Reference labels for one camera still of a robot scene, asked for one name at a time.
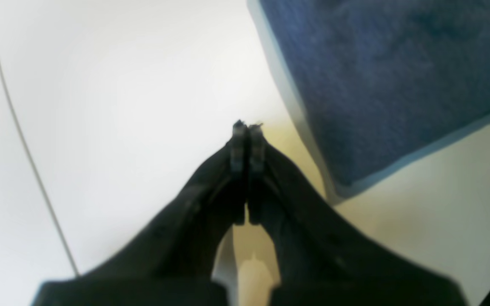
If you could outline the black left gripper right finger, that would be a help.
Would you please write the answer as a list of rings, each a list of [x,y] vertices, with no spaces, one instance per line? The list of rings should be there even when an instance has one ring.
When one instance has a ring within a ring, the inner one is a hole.
[[[273,240],[280,272],[271,306],[465,306],[454,281],[363,235],[260,126],[248,130],[249,220]]]

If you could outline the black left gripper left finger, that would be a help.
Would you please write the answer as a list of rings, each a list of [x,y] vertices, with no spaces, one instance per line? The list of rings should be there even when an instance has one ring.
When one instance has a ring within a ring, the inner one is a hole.
[[[124,248],[85,275],[44,283],[33,305],[229,305],[211,274],[220,241],[245,220],[247,136],[234,124],[230,141]]]

